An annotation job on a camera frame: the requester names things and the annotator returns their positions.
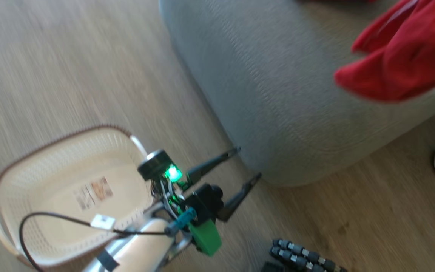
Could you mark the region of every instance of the gray sofa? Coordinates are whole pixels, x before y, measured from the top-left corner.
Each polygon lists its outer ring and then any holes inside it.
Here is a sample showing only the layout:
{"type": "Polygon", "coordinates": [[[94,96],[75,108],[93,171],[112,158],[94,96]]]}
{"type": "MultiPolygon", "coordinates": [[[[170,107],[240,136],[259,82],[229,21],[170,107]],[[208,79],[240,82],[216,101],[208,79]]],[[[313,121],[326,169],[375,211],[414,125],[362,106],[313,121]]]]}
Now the gray sofa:
{"type": "Polygon", "coordinates": [[[296,186],[347,167],[435,114],[435,93],[400,105],[357,98],[333,72],[395,0],[160,0],[179,54],[242,159],[296,186]]]}

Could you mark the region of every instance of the woven basket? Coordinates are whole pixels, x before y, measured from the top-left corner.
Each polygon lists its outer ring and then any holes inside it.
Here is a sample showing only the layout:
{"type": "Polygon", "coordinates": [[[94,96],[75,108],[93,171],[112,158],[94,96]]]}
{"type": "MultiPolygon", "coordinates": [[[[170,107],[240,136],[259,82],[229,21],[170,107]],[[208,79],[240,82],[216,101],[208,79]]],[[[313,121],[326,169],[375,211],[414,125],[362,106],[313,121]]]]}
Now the woven basket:
{"type": "MultiPolygon", "coordinates": [[[[98,127],[67,136],[15,162],[0,176],[1,242],[24,261],[19,224],[31,212],[57,212],[88,222],[100,213],[116,218],[116,229],[143,224],[139,222],[142,213],[153,202],[150,183],[137,172],[146,156],[135,136],[114,127],[98,127]]],[[[41,266],[62,264],[113,236],[46,216],[33,217],[24,227],[26,246],[41,266]]]]}

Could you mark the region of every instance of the red towel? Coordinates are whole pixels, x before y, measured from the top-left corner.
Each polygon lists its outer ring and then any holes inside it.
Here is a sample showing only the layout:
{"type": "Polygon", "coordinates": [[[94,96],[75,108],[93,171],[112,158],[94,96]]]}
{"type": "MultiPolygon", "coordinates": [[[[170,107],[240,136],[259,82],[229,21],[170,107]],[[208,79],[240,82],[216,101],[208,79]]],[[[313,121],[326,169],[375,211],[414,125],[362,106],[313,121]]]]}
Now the red towel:
{"type": "Polygon", "coordinates": [[[335,81],[373,100],[403,101],[435,87],[435,0],[401,0],[357,38],[369,53],[340,68],[335,81]]]}

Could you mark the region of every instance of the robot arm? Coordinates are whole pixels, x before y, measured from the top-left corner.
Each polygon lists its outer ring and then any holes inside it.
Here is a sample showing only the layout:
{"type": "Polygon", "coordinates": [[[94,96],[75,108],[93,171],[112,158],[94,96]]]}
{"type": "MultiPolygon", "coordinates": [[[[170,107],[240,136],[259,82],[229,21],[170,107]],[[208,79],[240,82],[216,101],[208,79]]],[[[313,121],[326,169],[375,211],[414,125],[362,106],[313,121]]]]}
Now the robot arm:
{"type": "Polygon", "coordinates": [[[233,215],[253,186],[261,178],[257,174],[224,204],[223,192],[216,185],[203,184],[187,198],[182,193],[196,184],[202,176],[235,156],[240,148],[233,148],[216,158],[190,169],[187,180],[164,150],[150,153],[138,167],[144,180],[152,182],[152,193],[159,200],[145,214],[147,223],[142,231],[162,231],[167,236],[135,235],[111,242],[83,272],[148,272],[165,265],[189,244],[212,256],[221,246],[216,219],[223,222],[233,215]],[[155,217],[155,211],[166,210],[171,223],[155,217]],[[183,238],[176,242],[176,234],[183,238]]]}

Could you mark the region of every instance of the blue connector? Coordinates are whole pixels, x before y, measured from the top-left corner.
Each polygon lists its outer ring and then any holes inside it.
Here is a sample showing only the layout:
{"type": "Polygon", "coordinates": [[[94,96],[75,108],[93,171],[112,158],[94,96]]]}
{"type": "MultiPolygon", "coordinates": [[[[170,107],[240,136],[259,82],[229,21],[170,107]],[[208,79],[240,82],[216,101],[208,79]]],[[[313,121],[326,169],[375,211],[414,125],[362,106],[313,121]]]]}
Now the blue connector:
{"type": "Polygon", "coordinates": [[[197,212],[194,208],[190,207],[185,212],[183,212],[179,217],[171,222],[165,229],[164,232],[169,237],[174,237],[179,232],[179,230],[189,224],[195,217],[197,216],[197,212]]]}

